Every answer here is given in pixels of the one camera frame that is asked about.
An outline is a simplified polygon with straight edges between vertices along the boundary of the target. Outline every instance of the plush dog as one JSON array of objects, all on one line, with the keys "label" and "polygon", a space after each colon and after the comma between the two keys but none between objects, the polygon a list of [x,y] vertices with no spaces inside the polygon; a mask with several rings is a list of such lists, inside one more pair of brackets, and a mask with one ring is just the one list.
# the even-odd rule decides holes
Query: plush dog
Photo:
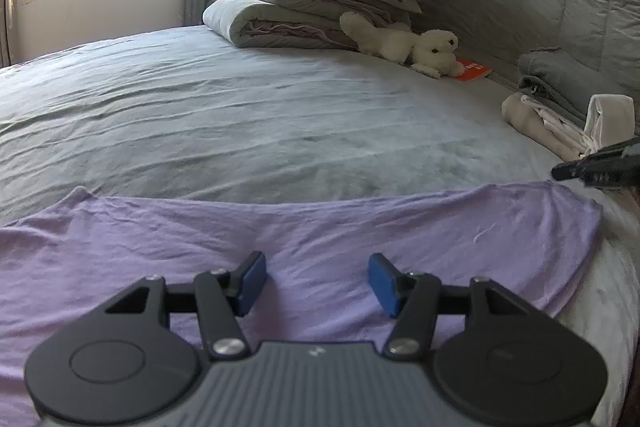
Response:
[{"label": "plush dog", "polygon": [[340,28],[356,42],[361,53],[397,64],[404,64],[409,59],[415,71],[434,78],[441,74],[460,76],[465,72],[453,54],[458,47],[458,38],[451,32],[430,30],[416,35],[401,23],[376,28],[356,12],[343,13]]}]

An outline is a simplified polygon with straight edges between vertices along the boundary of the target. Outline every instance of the black object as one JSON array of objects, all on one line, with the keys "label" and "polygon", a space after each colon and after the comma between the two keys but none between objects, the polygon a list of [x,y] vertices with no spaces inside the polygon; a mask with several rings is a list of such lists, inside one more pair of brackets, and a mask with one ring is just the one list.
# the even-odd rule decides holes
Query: black object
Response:
[{"label": "black object", "polygon": [[579,178],[588,187],[640,187],[640,137],[551,169],[556,181]]},{"label": "black object", "polygon": [[[607,382],[598,352],[502,286],[445,286],[382,254],[368,275],[398,318],[380,354],[371,343],[264,342],[251,355],[234,315],[266,279],[259,252],[193,284],[141,280],[31,354],[40,426],[533,427],[593,414]],[[198,314],[203,350],[168,330],[170,312]],[[438,313],[464,315],[465,330],[432,350]]]}]

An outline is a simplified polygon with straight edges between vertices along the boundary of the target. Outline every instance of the white folded cloth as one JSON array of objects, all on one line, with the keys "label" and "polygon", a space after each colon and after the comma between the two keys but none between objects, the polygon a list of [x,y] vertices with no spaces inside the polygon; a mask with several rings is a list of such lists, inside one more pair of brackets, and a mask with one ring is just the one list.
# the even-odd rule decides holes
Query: white folded cloth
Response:
[{"label": "white folded cloth", "polygon": [[587,110],[584,135],[589,154],[634,137],[636,113],[634,99],[624,94],[594,94]]},{"label": "white folded cloth", "polygon": [[533,108],[542,118],[546,130],[579,156],[593,154],[634,136],[634,101],[623,94],[594,94],[589,102],[584,129],[526,94],[520,101]]}]

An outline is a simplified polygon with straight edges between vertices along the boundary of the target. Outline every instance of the bed sheet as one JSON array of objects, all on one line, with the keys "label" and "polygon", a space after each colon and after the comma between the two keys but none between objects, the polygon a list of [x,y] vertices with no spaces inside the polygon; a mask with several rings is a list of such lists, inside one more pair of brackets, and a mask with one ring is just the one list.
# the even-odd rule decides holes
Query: bed sheet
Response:
[{"label": "bed sheet", "polygon": [[[510,92],[351,52],[238,50],[204,26],[79,46],[0,71],[0,224],[77,185],[282,203],[546,179],[558,159],[500,118]],[[610,426],[638,337],[640,216],[626,191],[570,186],[605,224],[561,320],[607,361],[594,422]]]}]

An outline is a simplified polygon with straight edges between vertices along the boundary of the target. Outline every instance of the white logo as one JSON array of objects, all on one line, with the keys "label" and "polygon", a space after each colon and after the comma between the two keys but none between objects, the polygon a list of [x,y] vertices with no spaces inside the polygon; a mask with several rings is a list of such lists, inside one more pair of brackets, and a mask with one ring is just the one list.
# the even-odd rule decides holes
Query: white logo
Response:
[{"label": "white logo", "polygon": [[317,358],[320,355],[322,355],[323,353],[326,353],[326,350],[324,349],[324,347],[316,346],[316,347],[314,347],[314,349],[309,349],[307,352],[312,357],[316,357]]}]

